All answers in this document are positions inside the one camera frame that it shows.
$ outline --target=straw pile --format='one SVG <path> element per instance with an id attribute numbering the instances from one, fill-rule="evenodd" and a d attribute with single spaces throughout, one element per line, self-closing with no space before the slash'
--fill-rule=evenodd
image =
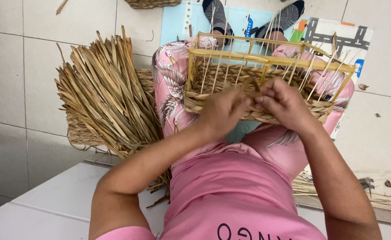
<path id="1" fill-rule="evenodd" d="M 301 172 L 293 180 L 293 195 L 318 196 L 314 187 L 314 182 L 307 178 L 311 179 L 312 177 L 305 172 Z M 370 197 L 368 191 L 366 191 L 366 194 L 373 207 L 391 210 L 391 196 L 383 196 L 372 193 Z"/>
<path id="2" fill-rule="evenodd" d="M 299 71 L 295 71 L 290 85 L 300 88 L 305 74 L 306 71 L 302 71 L 301 73 L 299 73 Z M 269 69 L 266 73 L 265 81 L 276 76 L 283 77 L 284 80 L 289 81 L 291 71 Z M 198 61 L 196 63 L 195 78 L 191 83 L 191 88 L 188 91 L 184 91 L 185 110 L 187 112 L 199 114 L 203 110 L 204 102 L 210 97 L 213 86 L 214 93 L 221 92 L 224 88 L 234 88 L 235 86 L 244 88 L 248 93 L 253 93 L 255 91 L 259 91 L 261 78 L 262 68 L 254 68 L 252 66 L 244 65 L 241 66 L 240 64 L 220 64 L 218 68 L 218 63 L 210 63 L 207 65 L 206 61 Z M 310 78 L 307 78 L 308 80 L 305 81 L 303 87 L 300 88 L 301 95 L 304 99 L 308 98 L 311 90 L 313 89 L 313 85 L 309 84 Z M 318 99 L 319 96 L 320 94 L 314 91 L 312 98 Z M 334 107 L 333 103 L 326 101 L 324 97 L 321 97 L 320 101 L 308 100 L 305 101 L 305 103 L 312 115 L 314 115 L 321 123 L 326 122 L 327 116 L 331 113 Z M 271 113 L 257 110 L 255 108 L 250 108 L 250 111 L 247 111 L 241 119 L 278 124 L 276 118 Z"/>
<path id="3" fill-rule="evenodd" d="M 136 73 L 131 40 L 125 37 L 123 26 L 122 32 L 123 38 L 111 37 L 110 41 L 102 41 L 98 32 L 99 40 L 89 48 L 72 47 L 74 65 L 64 61 L 55 82 L 68 123 L 80 128 L 79 136 L 70 137 L 106 145 L 124 159 L 162 139 L 163 132 L 149 83 L 152 76 L 146 75 L 147 70 Z M 168 187 L 170 179 L 167 170 L 150 190 Z"/>

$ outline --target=pink pants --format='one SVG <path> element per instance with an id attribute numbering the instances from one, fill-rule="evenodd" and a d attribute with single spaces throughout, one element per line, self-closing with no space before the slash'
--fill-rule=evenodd
<path id="1" fill-rule="evenodd" d="M 194 123 L 198 117 L 185 112 L 183 108 L 183 90 L 187 81 L 190 42 L 177 41 L 165 44 L 153 56 L 155 100 L 165 137 Z M 200 44 L 211 48 L 216 46 L 215 42 L 214 38 L 205 37 Z M 298 53 L 299 48 L 281 45 L 277 47 L 272 56 L 294 58 Z M 305 51 L 301 59 L 311 59 L 311 57 L 312 54 Z M 324 96 L 332 97 L 344 77 L 345 74 L 338 76 L 326 74 L 321 78 L 318 73 L 314 72 L 310 84 L 315 84 L 320 80 L 317 91 L 321 92 L 323 88 L 326 88 Z M 342 116 L 353 91 L 354 84 L 349 81 L 338 96 L 336 106 L 324 124 L 329 134 Z M 254 131 L 248 133 L 241 143 L 228 144 L 224 139 L 190 152 L 172 165 L 172 175 L 174 176 L 174 172 L 184 161 L 219 152 L 239 152 L 261 158 L 282 169 L 289 180 L 293 180 L 308 164 L 305 149 L 298 134 L 281 125 L 262 123 Z"/>

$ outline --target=foot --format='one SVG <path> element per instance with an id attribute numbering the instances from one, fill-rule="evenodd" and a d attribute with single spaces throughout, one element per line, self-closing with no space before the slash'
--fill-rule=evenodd
<path id="1" fill-rule="evenodd" d="M 212 22 L 213 16 L 213 31 L 219 31 L 222 35 L 232 36 L 234 35 L 230 24 L 226 24 L 226 17 L 224 6 L 219 0 L 204 0 L 203 1 L 203 10 L 209 22 Z"/>
<path id="2" fill-rule="evenodd" d="M 285 7 L 272 22 L 269 22 L 259 28 L 252 29 L 251 34 L 255 31 L 255 38 L 264 38 L 266 34 L 273 31 L 283 32 L 291 27 L 300 18 L 304 12 L 305 2 L 298 0 L 287 7 Z"/>

